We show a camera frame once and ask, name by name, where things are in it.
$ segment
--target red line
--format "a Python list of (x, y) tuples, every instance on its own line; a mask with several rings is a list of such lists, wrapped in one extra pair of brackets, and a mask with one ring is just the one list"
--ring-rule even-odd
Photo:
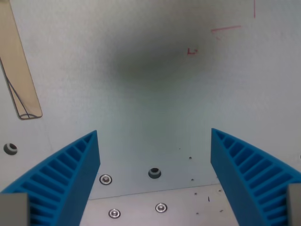
[(254, 0), (254, 18), (256, 18), (256, 0)]
[(215, 28), (215, 29), (211, 29), (211, 32), (218, 32), (218, 31), (230, 30), (230, 29), (235, 29), (235, 28), (241, 28), (241, 26), (238, 25), (238, 26), (231, 26), (231, 27)]

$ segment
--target hole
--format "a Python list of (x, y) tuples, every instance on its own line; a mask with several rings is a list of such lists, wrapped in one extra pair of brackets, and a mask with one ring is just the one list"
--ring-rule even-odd
[(151, 172), (152, 172), (152, 173), (158, 173), (158, 171), (159, 171), (158, 168), (152, 168), (152, 169), (151, 169)]
[(266, 173), (264, 173), (262, 176), (260, 176), (258, 179), (256, 179), (255, 181), (253, 181), (250, 184), (250, 188), (253, 189), (253, 188), (261, 185), (263, 182), (269, 180), (270, 178), (272, 178), (273, 176), (277, 175), (281, 171), (282, 171), (282, 169), (280, 167), (273, 167), (273, 168), (271, 168)]
[(9, 144), (9, 147), (10, 147), (11, 149), (14, 149), (14, 150), (17, 149), (16, 145), (14, 145), (14, 144)]
[(86, 143), (89, 143), (91, 137), (92, 137), (92, 134), (89, 135), (89, 136), (87, 136), (87, 137), (85, 137), (85, 138), (84, 138), (85, 142), (86, 142)]
[(241, 143), (236, 143), (234, 144), (234, 146), (230, 149), (230, 155), (232, 157), (234, 157), (235, 155), (238, 154), (238, 152), (241, 151), (241, 149), (243, 149), (244, 146)]
[(77, 149), (79, 149), (81, 152), (85, 151), (86, 145), (84, 142), (79, 141), (77, 142), (77, 144), (75, 145), (77, 147)]
[(75, 170), (77, 164), (73, 161), (72, 158), (68, 157), (66, 154), (62, 153), (57, 157), (62, 163), (68, 166), (70, 169)]
[(161, 170), (159, 170), (158, 168), (152, 168), (149, 170), (149, 177), (152, 179), (158, 179), (161, 174)]
[(250, 148), (246, 148), (245, 150), (240, 152), (235, 159), (236, 165), (240, 166), (240, 164), (242, 164), (252, 154), (253, 154), (253, 151)]
[(225, 138), (225, 135), (224, 134), (222, 134), (221, 132), (216, 132), (216, 134), (218, 135), (218, 137), (221, 139), (221, 140), (223, 140), (224, 138)]
[(39, 208), (32, 207), (32, 206), (30, 207), (30, 213), (34, 214), (34, 215), (46, 217), (46, 218), (53, 218), (53, 214), (43, 211)]
[(274, 179), (273, 181), (269, 182), (266, 186), (262, 187), (258, 191), (256, 191), (254, 193), (254, 195), (259, 196), (261, 194), (264, 194), (264, 193), (268, 192), (269, 190), (273, 189), (274, 187), (277, 187), (292, 178), (293, 177), (291, 175), (289, 175), (288, 173), (285, 173), (285, 174), (279, 176), (278, 178)]
[(225, 145), (225, 148), (229, 148), (229, 147), (231, 147), (231, 145), (234, 143), (234, 140), (233, 139), (231, 139), (231, 138), (229, 138), (229, 137), (227, 137), (226, 138), (226, 140), (224, 141), (224, 145)]
[(32, 179), (33, 181), (35, 181), (35, 182), (41, 184), (41, 185), (44, 185), (44, 186), (46, 186), (46, 187), (48, 187), (48, 188), (50, 188), (50, 189), (52, 189), (52, 190), (58, 192), (58, 193), (61, 193), (61, 194), (64, 193), (64, 189), (62, 189), (59, 185), (50, 182), (49, 180), (47, 180), (47, 179), (44, 178), (44, 177), (41, 177), (41, 176), (38, 175), (38, 174), (33, 175), (33, 176), (31, 177), (31, 179)]
[(17, 154), (17, 152), (18, 152), (16, 145), (11, 144), (11, 143), (5, 144), (3, 147), (3, 150), (5, 151), (6, 154), (9, 154), (9, 155), (14, 155), (14, 154)]
[(241, 173), (246, 173), (250, 168), (259, 163), (263, 157), (261, 155), (255, 154), (252, 158), (246, 161), (239, 169)]
[(52, 178), (53, 180), (60, 182), (62, 185), (65, 185), (65, 186), (68, 185), (68, 181), (65, 178), (63, 178), (61, 175), (59, 175), (58, 173), (56, 173), (49, 167), (43, 167), (40, 170), (40, 172), (45, 174), (46, 176)]
[(81, 154), (77, 150), (75, 150), (74, 147), (69, 148), (66, 152), (67, 152), (68, 155), (70, 155), (76, 161), (80, 160)]
[(254, 169), (252, 169), (248, 173), (246, 173), (246, 176), (245, 176), (246, 181), (249, 181), (250, 179), (255, 177), (257, 174), (259, 174), (260, 172), (265, 170), (267, 167), (269, 167), (270, 165), (272, 165), (272, 162), (270, 162), (269, 160), (262, 161), (261, 163), (256, 165), (256, 167)]
[(49, 166), (69, 179), (72, 177), (72, 172), (64, 167), (64, 165), (60, 164), (57, 160), (52, 160), (49, 163)]

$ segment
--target screw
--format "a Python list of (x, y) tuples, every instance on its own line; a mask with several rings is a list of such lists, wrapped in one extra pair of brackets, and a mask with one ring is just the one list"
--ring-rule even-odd
[(99, 181), (103, 185), (109, 185), (110, 183), (112, 183), (112, 178), (108, 174), (103, 174), (103, 175), (100, 176)]
[(159, 204), (156, 205), (156, 211), (158, 213), (164, 213), (164, 212), (166, 212), (166, 210), (167, 210), (167, 205), (166, 204), (159, 203)]
[(109, 211), (110, 218), (116, 219), (120, 217), (120, 211), (118, 209), (112, 209)]

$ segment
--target red marking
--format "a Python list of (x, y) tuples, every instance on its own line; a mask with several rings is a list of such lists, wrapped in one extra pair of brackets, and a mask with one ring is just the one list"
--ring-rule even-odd
[(231, 27), (221, 27), (221, 28), (215, 28), (215, 29), (211, 29), (211, 32), (219, 32), (219, 31), (223, 31), (223, 30), (230, 30), (230, 29), (236, 29), (236, 28), (241, 28), (240, 25), (238, 26), (231, 26)]
[(256, 0), (254, 0), (254, 18), (256, 18)]
[(191, 52), (190, 52), (190, 48), (188, 48), (187, 55), (194, 55), (194, 54), (196, 54), (197, 52), (198, 52), (198, 50), (195, 49), (195, 50), (194, 50), (194, 53), (191, 53)]

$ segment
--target dark hole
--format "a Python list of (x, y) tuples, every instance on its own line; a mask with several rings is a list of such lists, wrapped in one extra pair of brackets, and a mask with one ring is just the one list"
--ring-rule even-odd
[(152, 172), (152, 173), (158, 173), (158, 171), (159, 171), (158, 168), (152, 168), (152, 169), (151, 169), (151, 172)]
[(14, 145), (14, 144), (9, 144), (9, 147), (14, 150), (17, 149), (16, 145)]

